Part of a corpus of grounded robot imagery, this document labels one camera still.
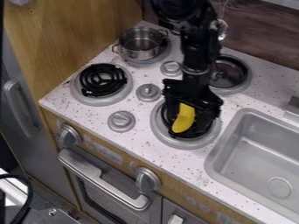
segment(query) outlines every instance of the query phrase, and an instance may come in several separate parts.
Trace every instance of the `white countertop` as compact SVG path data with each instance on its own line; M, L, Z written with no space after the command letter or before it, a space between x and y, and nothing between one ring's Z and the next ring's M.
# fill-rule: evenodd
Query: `white countertop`
M143 21L139 25L157 28L156 25ZM170 35L170 40L173 44L170 56L153 65L131 66L124 62L119 55L111 52L111 46L88 63L115 63L126 67L132 73L134 80L133 91L126 99L115 105L103 108L90 107L76 101L71 96L69 82L67 82L72 76L41 99L39 104L41 107L79 125L82 129L93 133L97 137L115 144L127 153L185 182L188 186L253 221L270 224L295 224L293 221L220 184L207 175L204 162L217 140L198 150L175 150L161 143L152 134L150 112L157 104L157 101L138 101L135 92L139 86L146 83L154 83L163 88L162 79L166 77L160 73L161 64L168 60L182 61L179 37ZM252 69L253 81L250 87L240 94L221 96L225 101L221 114L221 133L236 111L241 108L258 109L261 112L283 119L283 109L289 102L290 97L292 95L299 96L299 72L230 49L224 48L223 53L231 54L246 61ZM108 127L108 117L118 110L127 110L136 117L136 126L130 132L119 134Z

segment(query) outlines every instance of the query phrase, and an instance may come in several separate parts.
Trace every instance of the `sink basin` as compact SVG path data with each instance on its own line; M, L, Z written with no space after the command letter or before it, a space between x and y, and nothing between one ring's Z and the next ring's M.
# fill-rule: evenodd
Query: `sink basin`
M299 129L244 108L205 161L218 182L299 223Z

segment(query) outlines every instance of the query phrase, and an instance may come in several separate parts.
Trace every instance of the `silver knob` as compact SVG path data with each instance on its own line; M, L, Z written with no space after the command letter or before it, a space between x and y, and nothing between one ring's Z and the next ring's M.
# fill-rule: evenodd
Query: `silver knob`
M57 214L57 210L55 208L51 208L48 212L49 216L55 216Z
M154 84L144 84L136 90L136 96L142 102L154 102L161 94L160 88Z
M81 144L82 138L77 130L64 123L59 131L59 143L65 147L72 147Z
M108 126L119 133L130 131L136 124L135 117L128 111L117 111L108 118Z
M184 224L184 220L181 217L173 214L168 220L168 224Z
M139 167L136 170L136 188L140 193L151 193L160 189L160 178L151 170Z
M161 73L169 76L176 77L182 74L182 66L177 61L166 61L161 65Z

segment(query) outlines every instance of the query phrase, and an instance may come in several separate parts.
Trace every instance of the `pot handle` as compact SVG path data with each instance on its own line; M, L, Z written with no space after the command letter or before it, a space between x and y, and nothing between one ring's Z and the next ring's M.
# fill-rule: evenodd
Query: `pot handle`
M126 52L120 52L120 51L119 51L120 46L121 46L121 44L113 45L113 46L112 46L112 52L113 52L113 53L117 53L117 54L124 54L124 53L127 53L127 52L128 52L128 51L126 51Z
M168 31L166 31L166 30L162 30L162 29L157 30L157 31L160 32L160 33L162 34L163 39L165 39L165 38L168 37Z

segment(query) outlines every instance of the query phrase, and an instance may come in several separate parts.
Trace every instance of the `cabinet door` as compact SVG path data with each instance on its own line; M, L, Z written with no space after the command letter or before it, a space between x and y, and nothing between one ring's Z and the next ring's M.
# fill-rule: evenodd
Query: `cabinet door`
M163 199L163 224L207 224L168 199Z

